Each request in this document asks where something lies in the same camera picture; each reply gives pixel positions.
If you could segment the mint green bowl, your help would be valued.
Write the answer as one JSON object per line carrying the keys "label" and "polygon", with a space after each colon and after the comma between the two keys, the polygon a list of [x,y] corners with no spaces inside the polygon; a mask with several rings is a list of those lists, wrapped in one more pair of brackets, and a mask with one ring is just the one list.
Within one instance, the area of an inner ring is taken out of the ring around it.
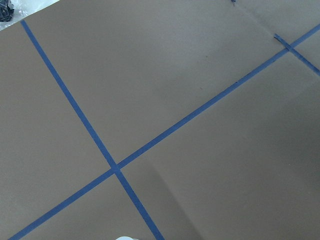
{"label": "mint green bowl", "polygon": [[130,236],[120,236],[120,237],[116,238],[115,240],[139,240],[139,239],[133,238]]}

